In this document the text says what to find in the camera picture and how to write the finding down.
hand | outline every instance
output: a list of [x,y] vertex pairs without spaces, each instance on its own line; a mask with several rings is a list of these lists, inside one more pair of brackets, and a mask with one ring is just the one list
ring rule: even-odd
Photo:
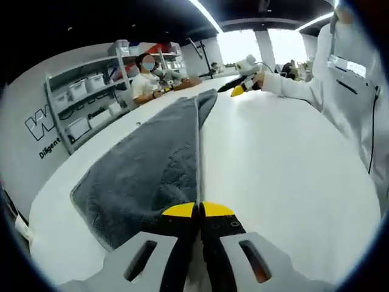
[[158,97],[161,97],[161,96],[162,96],[162,92],[160,92],[160,91],[154,91],[154,93],[152,95],[152,97],[154,99],[157,99]]
[[265,81],[265,72],[255,74],[252,80],[254,83],[257,83],[260,88],[262,88],[263,82]]

wall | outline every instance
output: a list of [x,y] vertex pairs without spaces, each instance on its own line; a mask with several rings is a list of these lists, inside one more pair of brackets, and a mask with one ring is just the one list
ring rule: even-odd
[[306,55],[308,59],[315,58],[317,51],[317,37],[312,35],[303,35],[303,41],[305,45]]
[[255,32],[256,41],[260,47],[262,62],[266,63],[272,70],[275,68],[272,42],[267,30]]
[[[275,59],[273,47],[270,41],[267,30],[255,32],[258,46],[260,47],[262,61],[269,65],[270,68],[275,68]],[[317,37],[310,35],[302,35],[308,58],[314,58],[317,50]],[[223,64],[218,41],[216,37],[202,41],[205,45],[209,63],[217,62]],[[188,75],[201,75],[208,73],[208,67],[205,59],[201,60],[191,44],[181,47],[182,56],[187,67]]]
[[[5,89],[0,100],[0,180],[26,218],[36,194],[69,157],[63,143],[58,141],[47,106],[43,86],[46,74],[55,75],[85,61],[105,57],[110,45],[97,44],[54,56],[23,73]],[[142,43],[140,51],[152,45]],[[41,152],[47,154],[41,158]]]
[[[208,38],[202,41],[205,46],[205,52],[207,53],[209,65],[213,62],[223,64],[219,44],[216,38]],[[207,61],[203,57],[202,60],[196,53],[194,47],[191,44],[181,47],[182,57],[184,58],[185,66],[189,76],[198,76],[208,73]]]

gray towel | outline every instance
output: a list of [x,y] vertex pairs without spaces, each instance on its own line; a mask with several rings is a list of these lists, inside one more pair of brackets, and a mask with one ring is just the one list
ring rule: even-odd
[[210,90],[179,99],[124,138],[85,174],[71,199],[108,250],[162,212],[199,196],[199,130],[216,102]]

white storage box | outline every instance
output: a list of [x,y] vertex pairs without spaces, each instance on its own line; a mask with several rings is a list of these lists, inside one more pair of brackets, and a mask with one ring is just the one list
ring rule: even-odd
[[128,50],[129,43],[127,40],[117,40],[115,43],[111,45],[108,49],[108,55],[109,56],[116,56],[117,49],[120,51],[121,55],[123,57],[129,56],[129,50]]
[[172,70],[173,69],[173,65],[171,64],[171,62],[165,62],[166,63],[166,69],[167,70]]
[[86,91],[85,81],[86,79],[83,79],[69,86],[69,93],[73,100],[81,99],[83,96],[85,96],[85,94],[88,93]]
[[130,56],[138,56],[140,55],[139,46],[129,47],[128,48]]
[[105,87],[103,74],[88,77],[88,80],[86,81],[86,89],[88,92],[94,92],[102,87]]
[[109,105],[109,112],[111,113],[112,116],[115,116],[121,111],[122,111],[122,107],[119,105],[118,102],[114,102]]
[[62,93],[60,96],[54,98],[54,105],[58,112],[64,110],[69,106],[69,96],[67,92]]
[[111,113],[109,110],[106,110],[102,112],[101,114],[98,114],[97,116],[91,118],[89,120],[89,124],[92,129],[97,128],[99,125],[103,124],[106,120],[108,120],[111,117]]
[[87,118],[81,117],[78,120],[72,122],[67,127],[67,132],[74,138],[74,140],[77,140],[82,135],[87,133],[90,129],[91,128],[89,127]]

window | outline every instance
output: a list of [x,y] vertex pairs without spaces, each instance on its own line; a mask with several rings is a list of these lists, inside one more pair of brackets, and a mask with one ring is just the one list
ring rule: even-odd
[[218,34],[218,44],[224,64],[234,64],[253,55],[261,61],[260,47],[253,30],[235,30]]
[[308,60],[300,32],[286,29],[269,29],[268,31],[276,64],[284,65],[291,60],[304,63]]

